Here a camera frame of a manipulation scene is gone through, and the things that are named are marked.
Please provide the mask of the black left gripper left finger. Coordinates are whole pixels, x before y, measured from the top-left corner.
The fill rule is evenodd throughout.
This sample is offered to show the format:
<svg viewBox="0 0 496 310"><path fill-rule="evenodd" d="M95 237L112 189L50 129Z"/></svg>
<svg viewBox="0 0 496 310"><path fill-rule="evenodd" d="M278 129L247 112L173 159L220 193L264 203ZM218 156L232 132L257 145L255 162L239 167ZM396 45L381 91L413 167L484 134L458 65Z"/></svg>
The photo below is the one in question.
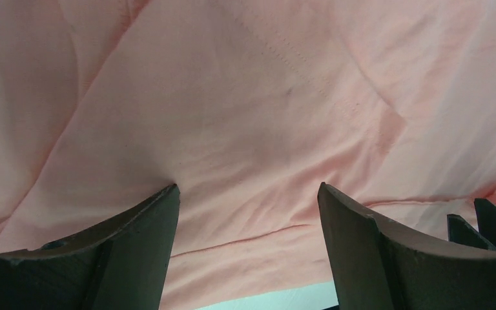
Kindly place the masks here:
<svg viewBox="0 0 496 310"><path fill-rule="evenodd" d="M42 247L0 253L0 309L157 309L180 190Z"/></svg>

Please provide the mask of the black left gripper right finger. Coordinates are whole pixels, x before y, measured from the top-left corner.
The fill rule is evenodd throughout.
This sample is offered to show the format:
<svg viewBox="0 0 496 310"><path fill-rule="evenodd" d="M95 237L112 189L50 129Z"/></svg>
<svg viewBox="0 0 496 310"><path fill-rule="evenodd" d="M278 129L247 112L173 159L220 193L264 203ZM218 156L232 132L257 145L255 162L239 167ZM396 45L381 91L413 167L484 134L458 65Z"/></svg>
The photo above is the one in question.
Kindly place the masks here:
<svg viewBox="0 0 496 310"><path fill-rule="evenodd" d="M339 309L496 309L496 251L416 231L326 183L317 200Z"/></svg>

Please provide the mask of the salmon pink t shirt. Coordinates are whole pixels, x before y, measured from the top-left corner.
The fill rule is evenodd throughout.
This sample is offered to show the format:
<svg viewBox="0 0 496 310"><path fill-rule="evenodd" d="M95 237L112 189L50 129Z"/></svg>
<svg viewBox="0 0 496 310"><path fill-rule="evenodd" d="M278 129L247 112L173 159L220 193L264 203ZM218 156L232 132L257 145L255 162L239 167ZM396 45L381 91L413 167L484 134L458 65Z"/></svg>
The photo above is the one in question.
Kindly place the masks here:
<svg viewBox="0 0 496 310"><path fill-rule="evenodd" d="M0 1L0 253L175 183L163 309L327 282L323 182L496 202L496 1Z"/></svg>

